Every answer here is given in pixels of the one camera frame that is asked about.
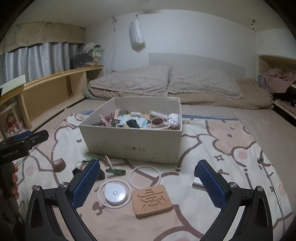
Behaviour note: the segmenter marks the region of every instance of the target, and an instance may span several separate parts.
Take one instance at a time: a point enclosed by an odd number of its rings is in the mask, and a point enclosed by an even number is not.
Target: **metal screw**
[[[258,187],[257,187],[257,190],[258,190],[259,192],[263,192],[263,191],[264,191],[264,188],[261,187],[261,186],[258,186]]]
[[[39,191],[39,190],[40,190],[40,187],[41,187],[41,186],[36,186],[36,187],[34,187],[34,191],[35,191],[35,192]]]
[[[231,182],[229,183],[229,185],[232,187],[232,188],[237,188],[237,184],[235,182]]]
[[[69,183],[63,182],[63,183],[61,183],[60,187],[61,188],[66,188],[68,185],[69,185]]]

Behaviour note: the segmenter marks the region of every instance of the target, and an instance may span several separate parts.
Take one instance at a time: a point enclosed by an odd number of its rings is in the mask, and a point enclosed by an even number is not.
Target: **blue textured gripper pad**
[[[100,170],[100,163],[95,161],[73,191],[71,206],[75,210],[83,206],[89,192],[100,175]]]
[[[223,209],[226,206],[225,192],[202,161],[197,163],[196,173],[209,194],[214,206]]]

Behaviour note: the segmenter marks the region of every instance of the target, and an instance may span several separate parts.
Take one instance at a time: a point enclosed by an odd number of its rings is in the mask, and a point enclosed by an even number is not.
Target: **wooden coaster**
[[[164,185],[133,190],[131,198],[137,217],[145,217],[172,209],[172,202]]]

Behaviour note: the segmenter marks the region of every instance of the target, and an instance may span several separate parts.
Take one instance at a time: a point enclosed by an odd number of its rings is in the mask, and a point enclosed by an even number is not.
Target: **beige valance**
[[[13,25],[0,44],[0,55],[20,47],[46,42],[84,43],[85,28],[55,22],[32,22]]]

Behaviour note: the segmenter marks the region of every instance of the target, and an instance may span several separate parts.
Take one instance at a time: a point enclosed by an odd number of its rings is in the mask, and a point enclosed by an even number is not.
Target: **headboard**
[[[166,65],[176,66],[187,69],[194,69],[196,67],[218,68],[227,71],[236,80],[245,79],[246,69],[236,64],[231,64],[222,60],[217,60],[208,57],[189,54],[177,53],[150,53],[149,65]]]

